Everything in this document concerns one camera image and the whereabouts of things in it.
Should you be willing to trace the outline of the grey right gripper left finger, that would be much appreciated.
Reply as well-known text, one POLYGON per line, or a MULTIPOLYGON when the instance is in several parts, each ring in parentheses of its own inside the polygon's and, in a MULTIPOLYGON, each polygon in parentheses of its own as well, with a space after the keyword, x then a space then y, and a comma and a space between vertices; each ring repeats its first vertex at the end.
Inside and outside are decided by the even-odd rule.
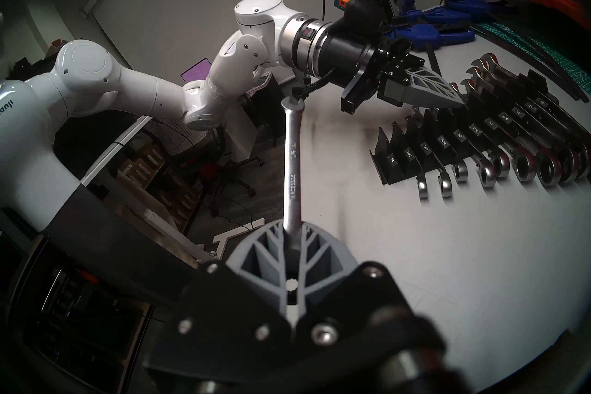
POLYGON ((289 362, 283 222, 251 232, 186 285, 144 361, 152 379, 261 379, 289 362))

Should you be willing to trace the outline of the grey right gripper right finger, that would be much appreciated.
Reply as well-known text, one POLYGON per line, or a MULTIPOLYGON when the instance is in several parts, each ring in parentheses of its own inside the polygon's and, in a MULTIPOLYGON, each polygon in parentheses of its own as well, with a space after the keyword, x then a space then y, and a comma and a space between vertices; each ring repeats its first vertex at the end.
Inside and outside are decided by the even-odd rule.
POLYGON ((442 375, 443 339, 387 268, 358 263, 333 236, 304 227, 296 375, 442 375))

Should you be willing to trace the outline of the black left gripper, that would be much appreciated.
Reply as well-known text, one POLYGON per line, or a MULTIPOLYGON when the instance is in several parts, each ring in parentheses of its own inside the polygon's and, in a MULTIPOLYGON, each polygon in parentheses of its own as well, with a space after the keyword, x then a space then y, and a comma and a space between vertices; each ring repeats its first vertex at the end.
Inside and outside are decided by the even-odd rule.
POLYGON ((460 94, 424 64, 405 38, 334 34, 323 42, 323 76, 343 88, 340 108, 347 114, 354 114, 375 94, 397 107, 463 107, 460 94))

